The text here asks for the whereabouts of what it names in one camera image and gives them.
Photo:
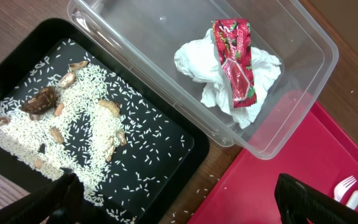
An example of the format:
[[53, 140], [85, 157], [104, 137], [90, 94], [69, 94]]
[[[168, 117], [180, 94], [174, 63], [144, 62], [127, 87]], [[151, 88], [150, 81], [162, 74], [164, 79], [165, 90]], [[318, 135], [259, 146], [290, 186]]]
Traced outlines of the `white napkin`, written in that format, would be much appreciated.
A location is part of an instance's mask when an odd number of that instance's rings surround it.
[[256, 120], [269, 88], [281, 75], [281, 62], [267, 51], [252, 47], [252, 71], [257, 102], [245, 108], [234, 108], [232, 90], [223, 74], [216, 50], [213, 31], [209, 29], [203, 39], [192, 40], [175, 52], [175, 66], [194, 82], [206, 84], [202, 92], [202, 104], [208, 108], [219, 106], [222, 112], [231, 116], [233, 121], [244, 129]]

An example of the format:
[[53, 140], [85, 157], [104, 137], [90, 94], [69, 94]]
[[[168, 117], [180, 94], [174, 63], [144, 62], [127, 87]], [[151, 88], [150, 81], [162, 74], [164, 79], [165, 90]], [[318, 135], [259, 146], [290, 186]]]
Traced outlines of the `white plastic fork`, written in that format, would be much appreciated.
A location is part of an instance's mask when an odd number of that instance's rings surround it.
[[346, 192], [357, 182], [357, 179], [352, 175], [338, 183], [334, 187], [334, 199], [340, 202]]

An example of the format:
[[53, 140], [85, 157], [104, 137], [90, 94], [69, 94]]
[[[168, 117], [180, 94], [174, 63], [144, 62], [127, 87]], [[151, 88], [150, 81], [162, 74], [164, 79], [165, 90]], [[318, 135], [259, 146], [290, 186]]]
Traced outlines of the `white plastic spoon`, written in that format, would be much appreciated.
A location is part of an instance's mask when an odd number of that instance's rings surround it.
[[358, 206], [358, 190], [355, 190], [346, 203], [348, 208], [355, 210]]

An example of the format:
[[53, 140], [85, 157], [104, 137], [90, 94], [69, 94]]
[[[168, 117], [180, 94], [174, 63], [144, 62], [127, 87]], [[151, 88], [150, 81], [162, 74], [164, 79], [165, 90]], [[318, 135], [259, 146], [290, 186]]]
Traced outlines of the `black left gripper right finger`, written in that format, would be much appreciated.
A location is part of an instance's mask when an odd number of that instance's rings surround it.
[[289, 174], [281, 173], [275, 200], [282, 224], [358, 224], [358, 212]]

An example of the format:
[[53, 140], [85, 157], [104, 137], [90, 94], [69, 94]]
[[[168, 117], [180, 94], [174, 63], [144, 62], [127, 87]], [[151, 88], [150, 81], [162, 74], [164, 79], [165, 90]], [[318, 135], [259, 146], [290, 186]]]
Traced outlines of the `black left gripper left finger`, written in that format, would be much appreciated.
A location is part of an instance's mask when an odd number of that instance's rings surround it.
[[35, 193], [0, 209], [0, 223], [74, 224], [80, 219], [84, 190], [78, 176], [66, 172]]

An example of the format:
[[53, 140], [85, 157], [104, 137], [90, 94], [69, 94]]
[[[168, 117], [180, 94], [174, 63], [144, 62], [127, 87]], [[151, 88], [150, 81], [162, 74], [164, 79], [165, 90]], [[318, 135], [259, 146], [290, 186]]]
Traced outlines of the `red snack wrapper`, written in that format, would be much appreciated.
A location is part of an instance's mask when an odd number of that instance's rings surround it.
[[244, 108], [256, 104], [249, 21], [214, 20], [212, 28], [221, 68], [231, 86], [233, 106]]

